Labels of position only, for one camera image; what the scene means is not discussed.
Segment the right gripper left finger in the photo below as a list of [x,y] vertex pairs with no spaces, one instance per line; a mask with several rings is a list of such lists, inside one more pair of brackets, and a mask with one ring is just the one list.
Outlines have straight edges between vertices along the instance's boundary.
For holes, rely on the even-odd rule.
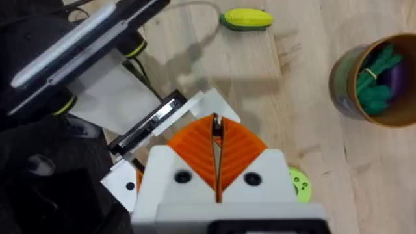
[[215,209],[217,115],[197,119],[149,152],[134,215],[201,215]]

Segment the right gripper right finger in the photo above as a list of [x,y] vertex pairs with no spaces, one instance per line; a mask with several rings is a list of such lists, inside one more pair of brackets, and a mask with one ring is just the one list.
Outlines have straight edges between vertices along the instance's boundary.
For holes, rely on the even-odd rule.
[[295,202],[285,155],[268,148],[241,124],[222,119],[218,203]]

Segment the bare white finger of the left gripper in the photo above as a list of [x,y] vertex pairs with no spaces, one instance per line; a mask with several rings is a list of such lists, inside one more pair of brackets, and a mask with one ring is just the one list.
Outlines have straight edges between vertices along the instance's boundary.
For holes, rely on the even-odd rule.
[[167,117],[166,120],[163,120],[162,123],[152,131],[152,134],[159,136],[188,112],[196,119],[203,118],[210,114],[217,114],[220,118],[228,118],[237,123],[241,122],[240,117],[231,108],[228,102],[215,88],[212,88],[206,92],[197,92],[186,101],[184,105],[175,110],[171,116]]

